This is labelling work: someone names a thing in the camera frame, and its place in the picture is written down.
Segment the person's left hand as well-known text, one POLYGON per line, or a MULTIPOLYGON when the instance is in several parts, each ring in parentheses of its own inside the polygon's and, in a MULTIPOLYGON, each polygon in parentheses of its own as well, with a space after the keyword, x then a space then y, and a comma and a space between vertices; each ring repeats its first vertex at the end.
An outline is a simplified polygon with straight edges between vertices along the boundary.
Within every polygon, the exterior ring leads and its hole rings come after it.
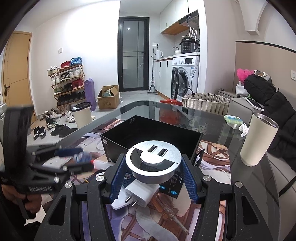
POLYGON ((41 209, 42 197, 40 194, 20 194, 13 186, 1 185, 2 192, 7 200, 17 204, 17 200, 25 200, 28 202, 25 204, 25 209, 31 213, 37 213, 41 209))

